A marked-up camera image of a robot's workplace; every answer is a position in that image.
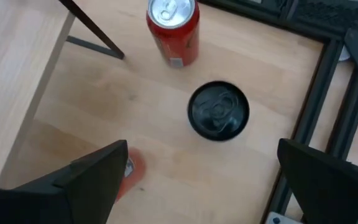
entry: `black metal bar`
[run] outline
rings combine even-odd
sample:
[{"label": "black metal bar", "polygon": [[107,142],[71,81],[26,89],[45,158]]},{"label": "black metal bar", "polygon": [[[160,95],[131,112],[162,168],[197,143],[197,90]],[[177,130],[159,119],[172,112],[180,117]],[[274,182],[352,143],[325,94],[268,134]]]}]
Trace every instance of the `black metal bar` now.
[{"label": "black metal bar", "polygon": [[298,0],[287,0],[280,15],[280,20],[289,21],[298,5]]},{"label": "black metal bar", "polygon": [[272,0],[272,1],[263,1],[262,0],[261,3],[257,3],[257,4],[260,4],[263,8],[270,9],[271,11],[280,12],[281,8],[285,4],[285,1],[278,2],[276,0]]},{"label": "black metal bar", "polygon": [[[314,72],[313,79],[306,94],[298,121],[296,122],[292,139],[299,143],[308,145],[316,127],[321,108],[328,92],[329,84],[334,75],[336,63],[341,54],[343,43],[338,40],[331,40],[324,46],[321,52],[318,66]],[[291,189],[287,180],[282,174],[281,169],[278,172],[276,183],[270,194],[268,205],[264,211],[261,223],[265,223],[270,212],[276,212],[284,215],[291,197]]]},{"label": "black metal bar", "polygon": [[91,42],[88,42],[88,41],[85,41],[85,40],[81,40],[79,38],[76,38],[76,37],[73,37],[73,36],[70,36],[70,35],[67,37],[66,41],[70,42],[72,44],[76,44],[76,45],[85,47],[87,49],[91,49],[91,50],[100,52],[102,54],[106,54],[106,55],[109,55],[109,56],[112,56],[112,57],[122,59],[122,58],[120,58],[120,55],[118,55],[117,52],[115,52],[113,50],[110,50],[108,48],[99,46],[97,44],[94,44],[94,43],[91,43]]},{"label": "black metal bar", "polygon": [[307,38],[322,41],[324,43],[331,39],[342,40],[343,38],[342,35],[334,34],[314,26],[309,26],[309,24],[304,24],[301,22],[289,23],[285,20],[280,20],[279,11],[269,11],[268,9],[264,9],[262,6],[251,7],[247,1],[232,2],[226,0],[199,0],[199,2],[230,13],[248,17],[249,19],[263,22],[264,24],[274,26],[279,29],[284,29],[298,35],[303,35]]},{"label": "black metal bar", "polygon": [[73,0],[59,0],[75,17],[77,17],[90,31],[92,31],[100,40],[103,41],[117,55],[117,58],[123,59],[124,52],[111,41],[111,39],[85,14]]},{"label": "black metal bar", "polygon": [[[358,68],[353,69],[351,79],[335,120],[334,128],[326,147],[326,153],[346,160],[358,126]],[[301,221],[307,223],[303,215]]]}]

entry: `pull tab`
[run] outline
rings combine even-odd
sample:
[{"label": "pull tab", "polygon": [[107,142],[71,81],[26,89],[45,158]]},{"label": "pull tab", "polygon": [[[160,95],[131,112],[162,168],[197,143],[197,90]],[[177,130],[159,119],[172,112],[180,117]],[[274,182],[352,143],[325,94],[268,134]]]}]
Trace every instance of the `pull tab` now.
[{"label": "pull tab", "polygon": [[160,12],[160,18],[163,20],[170,20],[177,11],[177,2],[175,0],[164,1],[163,7],[165,8]]}]

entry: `wooden table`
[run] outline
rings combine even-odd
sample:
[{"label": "wooden table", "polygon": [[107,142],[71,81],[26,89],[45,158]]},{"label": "wooden table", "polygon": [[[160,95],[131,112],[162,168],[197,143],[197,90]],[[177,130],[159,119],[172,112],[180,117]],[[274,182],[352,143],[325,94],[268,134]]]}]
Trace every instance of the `wooden table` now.
[{"label": "wooden table", "polygon": [[[47,174],[118,139],[144,153],[144,180],[113,206],[110,223],[258,223],[278,171],[277,143],[291,135],[322,45],[201,5],[200,57],[166,66],[145,23],[147,1],[81,7],[126,53],[123,61],[65,44],[9,186]],[[74,23],[71,35],[100,43]],[[340,63],[311,146],[324,149],[352,72]],[[212,80],[236,84],[250,119],[228,142],[197,135],[191,94]],[[358,165],[358,130],[349,160]],[[299,216],[293,200],[288,214]]]},{"label": "wooden table", "polygon": [[73,21],[58,1],[0,0],[0,187]]}]

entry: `black metal frame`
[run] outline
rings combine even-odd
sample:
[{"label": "black metal frame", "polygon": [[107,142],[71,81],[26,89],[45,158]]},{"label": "black metal frame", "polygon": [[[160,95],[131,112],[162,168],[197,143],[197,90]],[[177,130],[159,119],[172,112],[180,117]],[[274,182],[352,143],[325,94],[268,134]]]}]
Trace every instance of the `black metal frame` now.
[{"label": "black metal frame", "polygon": [[90,31],[92,31],[100,40],[105,43],[109,49],[93,44],[91,42],[81,40],[76,37],[68,36],[67,42],[76,44],[87,49],[95,50],[102,54],[110,55],[118,59],[125,57],[124,52],[85,14],[82,9],[73,2],[73,0],[59,0],[75,17],[77,17]]},{"label": "black metal frame", "polygon": [[[346,0],[199,0],[231,13],[324,43],[292,139],[308,145],[328,92],[342,47],[355,61],[352,78],[331,132],[326,153],[346,159],[358,125],[358,2]],[[284,214],[291,196],[281,169],[261,223],[270,212]]]}]

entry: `can lid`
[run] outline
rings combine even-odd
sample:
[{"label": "can lid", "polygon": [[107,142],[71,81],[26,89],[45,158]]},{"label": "can lid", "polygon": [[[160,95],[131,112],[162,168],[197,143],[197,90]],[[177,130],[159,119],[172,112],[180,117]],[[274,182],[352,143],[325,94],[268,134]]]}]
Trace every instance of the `can lid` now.
[{"label": "can lid", "polygon": [[249,104],[243,92],[233,84],[209,82],[193,93],[187,115],[191,126],[202,137],[226,141],[245,128]]},{"label": "can lid", "polygon": [[190,20],[195,11],[195,0],[150,0],[148,13],[158,26],[174,29]]}]

